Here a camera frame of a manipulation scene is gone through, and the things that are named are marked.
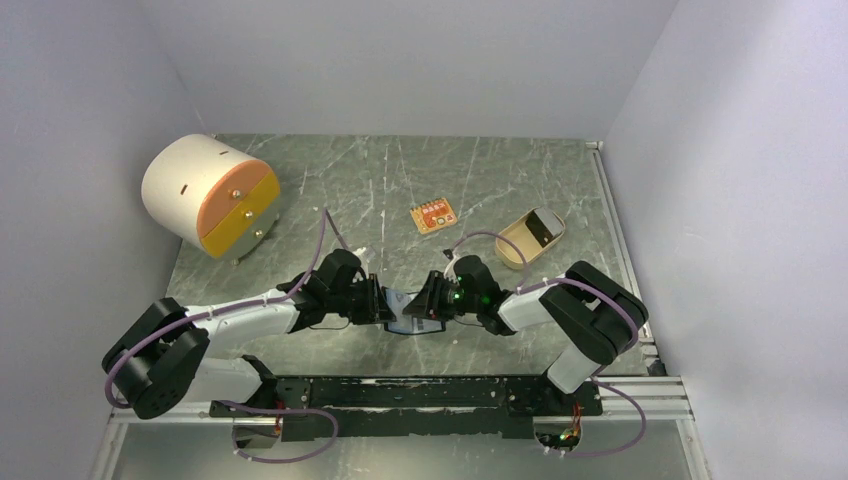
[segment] gray marble table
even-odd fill
[[[417,291],[441,251],[463,232],[500,231],[544,205],[566,222],[565,237],[530,267],[531,281],[587,260],[621,282],[609,212],[584,142],[526,138],[218,135],[220,141],[268,162],[280,178],[283,209],[265,240],[238,266],[216,261],[184,243],[167,295],[182,304],[220,303],[256,295],[303,271],[315,248],[320,209],[327,206],[351,247],[372,246],[383,285]],[[422,236],[409,209],[447,197],[459,223]],[[323,252],[333,246],[325,238]],[[520,279],[480,237],[474,253],[505,288]],[[464,321],[474,323],[472,317]],[[324,326],[344,321],[328,317]],[[253,340],[229,352],[250,353],[274,373],[303,375],[432,375],[540,373],[562,351],[565,334],[547,324],[511,337],[454,322],[442,334],[406,337],[381,327],[305,330]],[[645,375],[634,348],[605,374]]]

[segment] circuit board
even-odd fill
[[[410,209],[409,213],[422,235],[455,225],[457,222],[456,214],[445,197],[422,203]]]

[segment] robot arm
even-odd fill
[[[593,302],[606,297],[623,309],[636,329],[648,319],[648,310],[638,298],[584,261],[572,265],[561,277],[520,294],[502,290],[476,255],[452,264],[456,281],[430,272],[424,289],[404,313],[446,320],[475,313],[495,335],[514,335],[525,328],[556,322],[568,343],[545,373],[564,393],[574,392],[636,340],[626,320],[609,303]]]
[[[180,401],[273,404],[274,376],[256,358],[210,357],[256,337],[303,330],[320,323],[328,313],[345,317],[354,325],[394,322],[386,289],[376,275],[366,277],[361,265],[353,253],[336,250],[311,272],[300,290],[282,302],[279,299],[304,274],[264,294],[221,305],[183,308],[171,298],[159,300],[109,350],[102,367],[109,372],[145,337],[199,314],[197,320],[140,350],[118,371],[115,384],[139,418],[154,418]],[[476,314],[486,330],[496,335],[513,335],[524,328],[556,322],[569,343],[546,376],[566,394],[574,392],[601,366],[611,364],[628,348],[632,335],[630,327],[608,305],[591,306],[595,295],[557,282],[573,280],[589,285],[623,308],[637,328],[647,320],[647,310],[638,299],[585,262],[572,266],[564,278],[523,294],[501,289],[477,256],[458,259],[453,272],[455,281],[431,271],[422,290],[402,313],[441,322]]]

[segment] cylindrical drawer box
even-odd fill
[[[267,163],[206,135],[169,145],[147,168],[150,215],[214,258],[252,250],[278,218],[280,182]]]

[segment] white wall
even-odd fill
[[[716,480],[848,475],[848,3],[681,0],[604,153]]]
[[[0,5],[0,478],[85,478],[100,359],[164,292],[178,246],[146,165],[199,122],[131,0]]]
[[[602,138],[676,0],[142,0],[210,131]]]

